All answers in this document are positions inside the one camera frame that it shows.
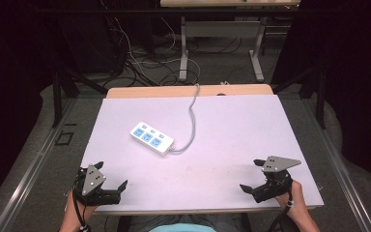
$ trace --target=hand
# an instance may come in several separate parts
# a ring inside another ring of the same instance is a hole
[[[98,206],[87,206],[86,209],[84,205],[82,205],[79,201],[77,201],[77,206],[79,208],[79,212],[84,217],[85,220],[88,220],[92,213],[95,211],[95,209]],[[73,197],[72,197],[72,192],[69,193],[68,195],[68,203],[66,205],[66,211],[65,215],[63,217],[63,222],[62,226],[60,227],[60,232],[71,232],[71,231],[79,231],[80,229],[80,221],[79,218],[77,217],[76,210],[74,209],[73,205]]]
[[[293,181],[291,193],[294,205],[288,211],[288,217],[294,221],[300,231],[320,231],[306,208],[302,185],[299,182]],[[275,199],[278,201],[281,208],[284,209],[288,203],[289,194],[286,192],[282,195],[276,196]]]

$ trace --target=power strip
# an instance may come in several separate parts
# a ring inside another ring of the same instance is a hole
[[[137,124],[130,134],[135,140],[162,156],[167,155],[174,143],[173,138],[143,122]]]

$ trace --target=dark background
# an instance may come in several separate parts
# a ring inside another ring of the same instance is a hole
[[[51,7],[45,1],[34,3]],[[302,0],[301,7],[336,7],[340,3]],[[371,1],[368,3],[363,11],[353,14],[344,40],[329,56],[327,101],[342,127],[343,155],[371,172]],[[53,44],[42,42],[37,24],[47,28]],[[337,18],[295,19],[272,83],[281,83],[312,65],[337,24]],[[150,25],[153,33],[161,33],[153,22]],[[150,32],[148,28],[145,34],[140,33],[139,42],[143,36],[150,38]],[[0,1],[0,185],[36,123],[42,107],[39,92],[51,84],[53,55],[79,70],[70,44],[73,40],[65,38],[56,19],[37,20],[25,12],[20,1]],[[54,51],[46,52],[48,47]]]

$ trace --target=white table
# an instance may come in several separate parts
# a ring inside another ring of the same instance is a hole
[[[157,93],[155,98],[144,98],[151,95],[149,90]],[[103,100],[81,166],[104,161],[100,171],[107,180],[102,188],[115,189],[125,180],[128,186],[119,205],[101,206],[97,213],[161,215],[278,208],[274,199],[257,204],[240,188],[240,184],[256,188],[265,183],[253,160],[268,156],[300,160],[301,165],[289,172],[302,183],[308,207],[324,205],[278,96],[267,95],[270,90],[268,85],[201,86],[201,97],[193,106],[193,143],[180,155],[162,157],[131,138],[129,131],[143,121],[183,146],[190,137],[187,111],[192,97],[182,96],[193,96],[195,87],[114,89]],[[165,98],[165,92],[180,97]]]
[[[272,7],[296,6],[300,0],[161,0],[162,7],[189,8],[189,7]],[[186,80],[188,50],[187,37],[244,37],[255,38],[253,50],[249,50],[252,67],[258,82],[264,82],[264,75],[258,60],[261,41],[264,37],[267,19],[261,21],[186,21],[182,17],[182,60],[179,79]]]

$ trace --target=gray floor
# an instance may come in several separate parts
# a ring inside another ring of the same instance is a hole
[[[209,38],[196,40],[189,45],[190,49],[198,45],[199,51],[219,51],[231,41],[232,39]],[[233,50],[237,44],[238,41],[227,50]],[[191,52],[189,58],[194,59],[198,66],[189,63],[189,68],[196,73],[198,67],[200,68],[200,84],[219,84],[224,80],[231,84],[256,83],[247,53],[250,44],[251,40],[243,40],[241,47],[229,54]],[[269,39],[266,53],[260,57],[266,83],[271,81],[282,45],[281,39]],[[166,47],[159,52],[175,53],[174,50],[167,51]],[[179,63],[170,63],[167,66],[176,70]],[[155,81],[170,73],[166,68],[143,68],[143,71]],[[124,86],[126,83],[127,80],[111,81],[106,87]],[[67,116],[55,130],[51,129],[51,88],[42,91],[44,102],[38,123],[0,189],[0,231],[4,228],[6,231],[58,229],[66,201],[62,193],[71,187],[103,97],[87,86],[78,86],[82,94],[77,100],[64,100]],[[329,105],[326,107],[327,129],[320,130],[312,116],[314,99],[300,100],[297,90],[298,86],[292,86],[279,96],[312,175],[322,187],[321,194],[326,205],[312,211],[312,216],[322,231],[371,231],[371,175],[341,158],[340,125]],[[62,132],[73,132],[69,146],[56,145],[55,138]],[[35,171],[32,173],[34,175],[25,176],[28,171]],[[19,184],[29,184],[31,188],[18,188]],[[277,212],[250,214],[253,231],[268,229],[276,214]],[[117,217],[105,216],[94,216],[90,221],[94,231],[105,230],[104,227],[107,231],[115,231],[117,223]]]

